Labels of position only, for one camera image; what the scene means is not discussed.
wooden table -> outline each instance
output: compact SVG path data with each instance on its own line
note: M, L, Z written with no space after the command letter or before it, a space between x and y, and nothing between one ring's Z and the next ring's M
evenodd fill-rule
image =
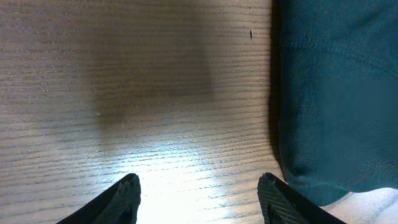
M139 223L264 223L259 177L282 178L271 12L267 0L1 2L0 223L57 222L130 172Z

